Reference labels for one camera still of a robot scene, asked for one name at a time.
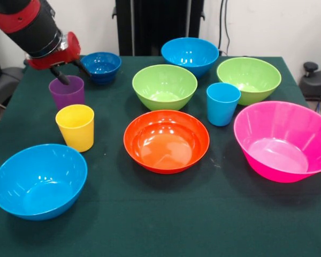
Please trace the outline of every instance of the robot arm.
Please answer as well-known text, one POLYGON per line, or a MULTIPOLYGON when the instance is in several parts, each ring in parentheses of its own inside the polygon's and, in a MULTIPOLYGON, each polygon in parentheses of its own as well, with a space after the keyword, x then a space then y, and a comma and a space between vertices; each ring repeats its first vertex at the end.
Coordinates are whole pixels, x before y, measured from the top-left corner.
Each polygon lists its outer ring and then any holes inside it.
POLYGON ((79 61, 80 45, 74 33, 64 35, 55 24, 55 12, 46 0, 0 0, 0 29, 27 53, 37 70, 50 69, 64 84, 69 81, 56 67, 79 61))

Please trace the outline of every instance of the blue bowl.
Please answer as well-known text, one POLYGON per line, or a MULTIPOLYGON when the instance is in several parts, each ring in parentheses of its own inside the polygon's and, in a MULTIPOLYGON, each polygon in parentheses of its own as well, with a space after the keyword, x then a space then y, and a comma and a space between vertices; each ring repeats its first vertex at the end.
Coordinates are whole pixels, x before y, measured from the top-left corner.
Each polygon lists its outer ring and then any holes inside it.
POLYGON ((111 52, 95 52, 81 59, 91 74, 91 80, 98 84, 112 81, 120 66, 121 58, 111 52))
POLYGON ((48 220, 73 205, 86 179, 87 163, 75 149, 27 148, 0 167, 0 207, 26 220, 48 220))
POLYGON ((186 68, 197 78, 202 77, 219 57, 212 43, 195 37, 181 37, 162 46, 162 56, 167 63, 186 68))

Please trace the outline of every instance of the green tablecloth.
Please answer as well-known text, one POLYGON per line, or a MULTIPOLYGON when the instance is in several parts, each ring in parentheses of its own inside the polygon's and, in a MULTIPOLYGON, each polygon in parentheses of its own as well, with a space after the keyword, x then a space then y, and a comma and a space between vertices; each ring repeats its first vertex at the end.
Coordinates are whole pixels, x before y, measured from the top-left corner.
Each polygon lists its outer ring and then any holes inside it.
MULTIPOLYGON (((305 105, 283 59, 262 59, 282 74, 268 100, 305 105)), ((126 126, 147 111, 132 77, 162 58, 123 57, 110 85, 85 78, 95 144, 83 153, 88 179, 82 194, 69 211, 44 222, 0 209, 0 256, 321 256, 321 173, 294 184, 268 181, 247 164, 233 122, 222 128, 208 122, 205 89, 217 82, 223 60, 198 81, 183 108, 207 127, 210 148, 197 165, 170 176, 141 168, 123 147, 126 126)), ((72 66, 62 71, 78 74, 72 66)), ((26 147, 64 143, 48 91, 52 79, 49 71, 27 70, 0 123, 0 165, 26 147)))

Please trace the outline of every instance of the plastic bowl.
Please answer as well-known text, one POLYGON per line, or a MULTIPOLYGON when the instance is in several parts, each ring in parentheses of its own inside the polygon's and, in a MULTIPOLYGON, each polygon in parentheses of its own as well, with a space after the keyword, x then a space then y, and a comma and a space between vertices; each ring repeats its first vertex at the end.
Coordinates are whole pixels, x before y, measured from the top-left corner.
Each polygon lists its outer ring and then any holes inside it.
POLYGON ((86 178, 87 163, 73 148, 27 148, 0 167, 0 207, 26 220, 54 218, 73 205, 86 178))
POLYGON ((218 79, 241 91, 238 104, 250 105, 267 98, 281 83, 281 74, 270 63, 237 57, 222 62, 217 68, 218 79))
POLYGON ((321 116, 300 105, 269 101, 244 108, 234 134, 250 166, 281 183, 321 172, 321 116))
POLYGON ((97 84, 111 82, 121 66, 121 58, 111 52, 95 52, 83 57, 81 62, 97 84))
POLYGON ((192 98, 197 80, 184 68, 159 64, 140 70, 132 85, 140 101, 151 111, 179 110, 192 98))
POLYGON ((219 57, 216 46, 195 37, 170 40, 162 46, 161 52, 168 63, 188 69, 197 78, 202 77, 219 57))
POLYGON ((128 154, 141 166, 161 174, 188 169, 207 152, 209 134, 193 116, 160 110, 133 120, 124 134, 128 154))

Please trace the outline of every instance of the purple cup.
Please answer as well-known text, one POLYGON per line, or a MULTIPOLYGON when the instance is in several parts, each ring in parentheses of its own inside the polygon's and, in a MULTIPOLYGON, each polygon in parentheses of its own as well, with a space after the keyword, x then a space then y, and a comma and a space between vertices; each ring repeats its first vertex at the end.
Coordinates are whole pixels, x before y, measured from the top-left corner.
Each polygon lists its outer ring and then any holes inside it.
POLYGON ((64 85, 58 79, 49 84, 49 91, 60 110, 72 104, 85 104, 85 83, 77 76, 67 76, 70 84, 64 85))

